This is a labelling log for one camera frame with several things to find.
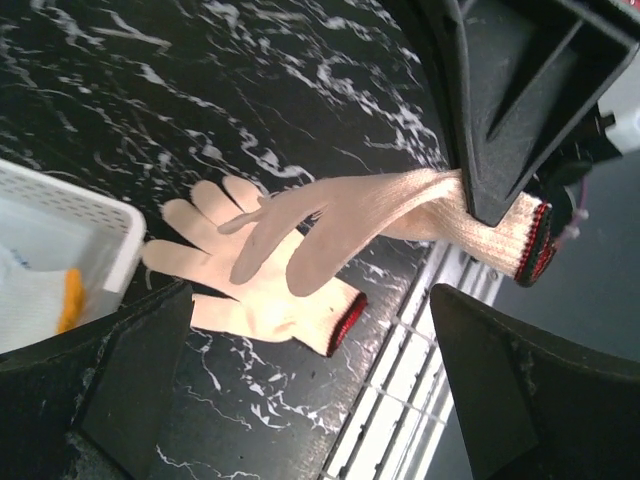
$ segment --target white plastic bin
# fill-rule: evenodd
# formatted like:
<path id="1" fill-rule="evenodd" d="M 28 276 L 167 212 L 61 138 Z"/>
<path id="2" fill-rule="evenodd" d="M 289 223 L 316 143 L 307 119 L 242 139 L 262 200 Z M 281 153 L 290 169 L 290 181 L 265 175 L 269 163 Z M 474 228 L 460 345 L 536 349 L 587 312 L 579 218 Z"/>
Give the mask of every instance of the white plastic bin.
<path id="1" fill-rule="evenodd" d="M 117 310 L 145 232 L 134 207 L 0 159 L 0 244 L 34 270 L 79 268 L 87 291 L 80 323 Z"/>

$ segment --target black marble surface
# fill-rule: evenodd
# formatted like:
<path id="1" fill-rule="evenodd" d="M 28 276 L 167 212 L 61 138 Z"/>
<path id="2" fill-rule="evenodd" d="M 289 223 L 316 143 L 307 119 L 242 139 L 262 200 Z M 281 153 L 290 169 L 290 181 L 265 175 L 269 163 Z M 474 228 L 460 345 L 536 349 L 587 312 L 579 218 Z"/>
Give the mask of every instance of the black marble surface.
<path id="1" fill-rule="evenodd" d="M 159 206 L 201 178 L 444 165 L 420 65 L 374 0 L 5 1 L 0 87 L 0 156 L 133 204 L 150 238 L 178 240 Z M 193 330 L 151 478 L 316 478 L 422 254 L 376 240 L 341 272 L 370 306 L 331 359 Z M 167 282 L 141 267 L 125 302 Z"/>

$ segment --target metal grate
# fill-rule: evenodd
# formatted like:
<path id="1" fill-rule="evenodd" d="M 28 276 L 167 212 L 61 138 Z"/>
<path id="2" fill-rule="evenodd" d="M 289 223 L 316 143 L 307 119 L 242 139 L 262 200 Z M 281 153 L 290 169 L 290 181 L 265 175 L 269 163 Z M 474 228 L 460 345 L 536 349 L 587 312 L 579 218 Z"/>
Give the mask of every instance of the metal grate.
<path id="1" fill-rule="evenodd" d="M 453 408 L 429 291 L 448 283 L 491 304 L 501 282 L 457 247 L 431 247 L 319 480 L 426 477 Z"/>

